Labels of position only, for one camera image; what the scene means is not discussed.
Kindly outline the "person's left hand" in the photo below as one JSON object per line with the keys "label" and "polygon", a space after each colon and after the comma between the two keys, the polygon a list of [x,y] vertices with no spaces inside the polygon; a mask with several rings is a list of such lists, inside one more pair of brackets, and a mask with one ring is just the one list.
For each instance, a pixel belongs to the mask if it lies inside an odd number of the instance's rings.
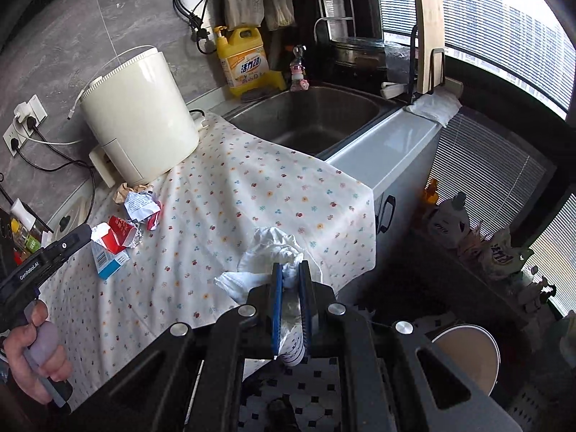
{"label": "person's left hand", "polygon": [[35,344],[39,328],[48,320],[49,311],[42,300],[35,300],[29,322],[13,328],[4,342],[7,361],[19,389],[41,405],[48,405],[53,397],[42,383],[42,378],[53,382],[69,379],[72,364],[66,357],[64,346],[59,344],[43,363],[37,363],[30,348]]}

